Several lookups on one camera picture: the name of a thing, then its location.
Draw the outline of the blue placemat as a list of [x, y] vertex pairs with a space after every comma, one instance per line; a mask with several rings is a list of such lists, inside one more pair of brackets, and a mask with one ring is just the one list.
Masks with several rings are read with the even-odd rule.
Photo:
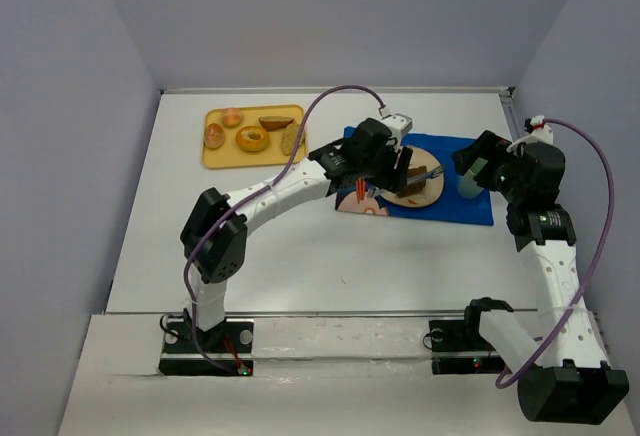
[[468, 146], [469, 138], [411, 133], [403, 138], [403, 144], [415, 146], [431, 153], [444, 166], [444, 190], [432, 205], [409, 209], [386, 202], [380, 195], [356, 200], [356, 189], [350, 187], [338, 192], [335, 209], [339, 212], [390, 216], [405, 219], [434, 220], [459, 224], [491, 226], [494, 218], [489, 192], [484, 190], [475, 199], [465, 199], [458, 194], [458, 175], [454, 171], [452, 153]]

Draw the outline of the dark brown bread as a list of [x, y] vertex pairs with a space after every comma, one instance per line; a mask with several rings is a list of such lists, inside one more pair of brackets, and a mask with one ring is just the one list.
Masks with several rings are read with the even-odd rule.
[[420, 193], [426, 187], [426, 179], [424, 177], [426, 173], [426, 166], [410, 167], [407, 171], [406, 184], [396, 193], [396, 195], [399, 198], [404, 198]]

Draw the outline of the beige decorated plate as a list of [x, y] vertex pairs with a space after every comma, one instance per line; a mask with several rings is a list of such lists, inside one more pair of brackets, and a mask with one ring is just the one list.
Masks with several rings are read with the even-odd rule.
[[[418, 175], [431, 171], [440, 166], [440, 162], [428, 151], [411, 146], [412, 158], [409, 165], [409, 176]], [[444, 173], [436, 178], [426, 179], [414, 184], [409, 190], [404, 191], [400, 196], [394, 193], [383, 192], [380, 197], [386, 202], [397, 206], [418, 209], [434, 204], [444, 190]]]

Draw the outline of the metal tongs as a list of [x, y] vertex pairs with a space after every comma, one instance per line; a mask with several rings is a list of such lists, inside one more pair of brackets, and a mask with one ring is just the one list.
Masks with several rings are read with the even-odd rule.
[[[406, 184], [401, 187], [401, 190], [404, 190], [406, 187], [413, 185], [413, 184], [417, 184], [420, 183], [422, 181], [426, 181], [428, 179], [435, 179], [439, 176], [442, 176], [444, 174], [444, 166], [443, 165], [438, 165], [436, 166], [434, 169], [426, 171], [425, 173], [421, 173], [415, 176], [410, 176], [407, 178], [406, 180]], [[367, 189], [366, 195], [370, 198], [376, 197], [381, 195], [382, 193], [385, 193], [386, 189], [382, 189], [382, 188], [378, 188], [375, 186], [370, 186]]]

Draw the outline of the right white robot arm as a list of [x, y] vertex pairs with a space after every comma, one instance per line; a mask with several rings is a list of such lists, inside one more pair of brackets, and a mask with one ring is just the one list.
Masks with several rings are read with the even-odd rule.
[[502, 195], [507, 227], [526, 277], [533, 282], [539, 327], [535, 340], [502, 300], [472, 300], [464, 312], [468, 340], [486, 343], [510, 370], [497, 386], [514, 384], [529, 421], [599, 425], [629, 391], [624, 371], [610, 366], [582, 299], [576, 235], [556, 199], [565, 173], [564, 153], [550, 129], [538, 125], [512, 143], [484, 131], [454, 152], [463, 181]]

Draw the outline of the round bun left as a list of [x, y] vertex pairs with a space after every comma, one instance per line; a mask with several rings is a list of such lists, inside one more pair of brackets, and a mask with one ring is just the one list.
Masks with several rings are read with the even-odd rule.
[[218, 149], [225, 142], [226, 136], [224, 128], [218, 123], [211, 123], [205, 127], [203, 143], [208, 149]]

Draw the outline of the round bun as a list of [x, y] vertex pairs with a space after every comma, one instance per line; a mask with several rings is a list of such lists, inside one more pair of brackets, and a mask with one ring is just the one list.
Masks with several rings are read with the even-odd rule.
[[238, 108], [226, 108], [220, 115], [220, 122], [225, 128], [236, 128], [243, 120], [243, 112]]
[[218, 123], [211, 123], [205, 127], [203, 143], [208, 149], [218, 149], [225, 142], [226, 136], [224, 128]]

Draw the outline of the seeded bread slice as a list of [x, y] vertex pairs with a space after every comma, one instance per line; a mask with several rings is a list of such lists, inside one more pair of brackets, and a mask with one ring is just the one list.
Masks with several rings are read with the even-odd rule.
[[291, 122], [284, 128], [280, 141], [280, 149], [284, 155], [289, 156], [296, 150], [299, 130], [300, 125], [296, 122]]

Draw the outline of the bagel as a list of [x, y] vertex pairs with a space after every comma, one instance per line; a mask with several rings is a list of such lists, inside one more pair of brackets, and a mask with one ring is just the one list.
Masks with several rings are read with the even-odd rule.
[[262, 126], [244, 126], [235, 136], [237, 146], [247, 153], [258, 153], [270, 145], [269, 133]]

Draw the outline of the round bun top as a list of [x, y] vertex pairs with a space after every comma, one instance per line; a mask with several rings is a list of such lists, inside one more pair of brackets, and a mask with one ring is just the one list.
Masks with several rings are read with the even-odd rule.
[[226, 108], [220, 115], [220, 122], [225, 128], [236, 128], [243, 120], [243, 112], [238, 108]]

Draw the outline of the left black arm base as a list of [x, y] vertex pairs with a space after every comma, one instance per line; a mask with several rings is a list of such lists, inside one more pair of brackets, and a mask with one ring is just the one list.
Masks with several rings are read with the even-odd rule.
[[250, 377], [253, 375], [254, 322], [227, 319], [212, 330], [197, 330], [207, 357], [194, 346], [191, 323], [183, 316], [162, 316], [164, 340], [158, 371], [164, 376]]

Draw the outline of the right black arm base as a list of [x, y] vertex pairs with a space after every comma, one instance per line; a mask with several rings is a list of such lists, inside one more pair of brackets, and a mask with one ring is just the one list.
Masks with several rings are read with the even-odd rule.
[[485, 341], [472, 340], [462, 319], [431, 319], [423, 337], [431, 352], [434, 375], [498, 375], [505, 369], [499, 354]]

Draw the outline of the half baguette piece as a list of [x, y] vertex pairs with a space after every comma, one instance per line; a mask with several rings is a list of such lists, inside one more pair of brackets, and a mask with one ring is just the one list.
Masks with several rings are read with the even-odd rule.
[[267, 132], [278, 131], [286, 128], [295, 121], [294, 118], [285, 116], [263, 116], [258, 118], [258, 122]]

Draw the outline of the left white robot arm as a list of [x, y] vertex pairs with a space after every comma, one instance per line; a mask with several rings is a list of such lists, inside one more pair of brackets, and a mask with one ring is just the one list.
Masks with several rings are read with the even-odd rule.
[[368, 118], [350, 136], [311, 152], [272, 180], [228, 194], [210, 188], [199, 196], [180, 235], [191, 300], [185, 318], [196, 347], [225, 320], [226, 282], [244, 263], [248, 237], [285, 212], [358, 180], [399, 191], [412, 155], [402, 140], [411, 128], [411, 119], [400, 114]]

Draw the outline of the green cup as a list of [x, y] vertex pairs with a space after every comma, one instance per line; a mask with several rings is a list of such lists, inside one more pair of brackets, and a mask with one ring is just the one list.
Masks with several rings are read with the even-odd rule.
[[458, 178], [457, 191], [458, 194], [465, 199], [475, 199], [478, 197], [483, 188], [476, 182], [476, 176], [484, 168], [487, 161], [484, 158], [478, 158], [469, 169]]

